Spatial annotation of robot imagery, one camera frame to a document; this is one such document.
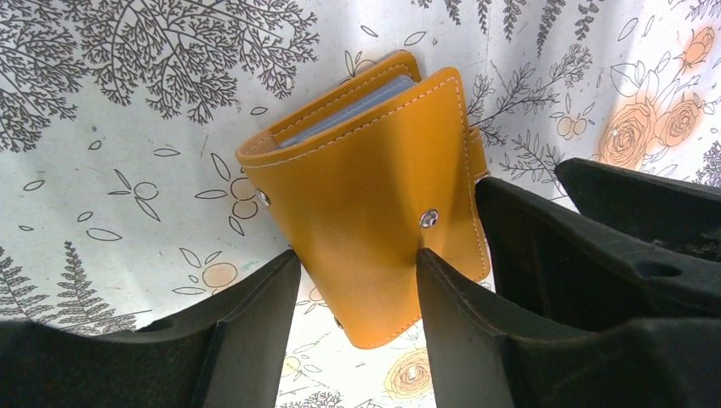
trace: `floral tablecloth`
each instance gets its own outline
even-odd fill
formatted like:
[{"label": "floral tablecloth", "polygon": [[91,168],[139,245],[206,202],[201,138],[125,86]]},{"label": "floral tablecloth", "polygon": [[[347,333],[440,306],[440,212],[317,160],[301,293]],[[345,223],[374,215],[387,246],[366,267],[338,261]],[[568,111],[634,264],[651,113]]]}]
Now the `floral tablecloth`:
[{"label": "floral tablecloth", "polygon": [[[134,329],[251,274],[287,243],[235,148],[400,48],[462,72],[497,177],[567,206],[572,156],[719,186],[719,21],[721,0],[3,0],[0,317]],[[434,406],[422,323],[355,349],[306,275],[277,406]]]}]

